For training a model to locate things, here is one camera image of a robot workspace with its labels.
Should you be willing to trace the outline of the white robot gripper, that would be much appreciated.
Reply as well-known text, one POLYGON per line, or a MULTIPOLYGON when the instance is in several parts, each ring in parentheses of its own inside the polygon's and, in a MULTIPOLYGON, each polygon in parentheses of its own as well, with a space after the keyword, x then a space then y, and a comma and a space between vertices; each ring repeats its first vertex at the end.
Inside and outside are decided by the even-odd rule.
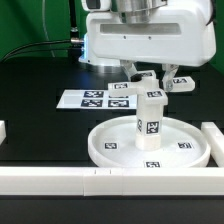
POLYGON ((179 66, 201 66, 216 52, 212 3, 87 3, 85 10, 86 61, 121 64, 130 82, 140 80, 133 62, 163 64, 170 92, 179 66))

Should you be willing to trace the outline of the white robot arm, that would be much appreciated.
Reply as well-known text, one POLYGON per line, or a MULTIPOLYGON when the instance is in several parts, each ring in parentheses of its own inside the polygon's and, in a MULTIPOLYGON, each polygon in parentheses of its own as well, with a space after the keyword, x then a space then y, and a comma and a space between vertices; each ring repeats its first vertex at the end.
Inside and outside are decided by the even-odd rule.
POLYGON ((216 53, 211 0, 81 0, 88 12, 81 61, 121 67, 128 77, 137 62, 165 71, 164 89, 181 66, 199 67, 216 53))

